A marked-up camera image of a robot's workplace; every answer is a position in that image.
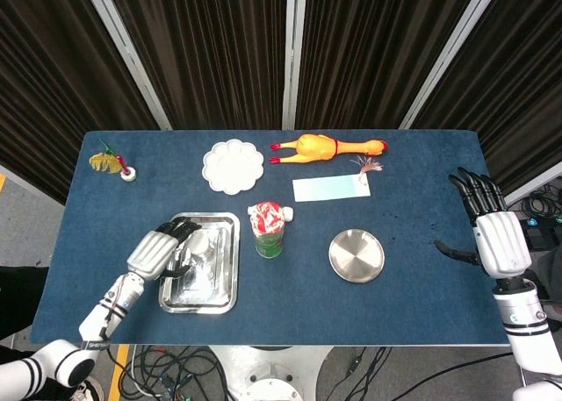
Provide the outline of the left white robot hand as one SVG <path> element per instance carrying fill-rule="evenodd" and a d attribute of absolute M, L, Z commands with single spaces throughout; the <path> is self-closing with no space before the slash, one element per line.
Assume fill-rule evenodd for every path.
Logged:
<path fill-rule="evenodd" d="M 201 228 L 187 217 L 176 217 L 161 224 L 148 232 L 129 255 L 126 261 L 128 271 L 145 281 L 154 281 L 160 276 L 181 276 L 188 267 L 167 272 L 169 260 L 179 246 Z"/>

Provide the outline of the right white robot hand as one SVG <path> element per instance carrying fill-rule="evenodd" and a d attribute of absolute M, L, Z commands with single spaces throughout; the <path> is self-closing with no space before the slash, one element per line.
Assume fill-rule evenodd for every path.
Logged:
<path fill-rule="evenodd" d="M 443 255 L 476 265 L 493 279 L 510 280 L 523 275 L 531 265 L 530 252 L 519 219 L 489 176 L 459 167 L 449 176 L 458 190 L 472 227 L 475 252 L 458 251 L 440 240 L 434 242 Z"/>

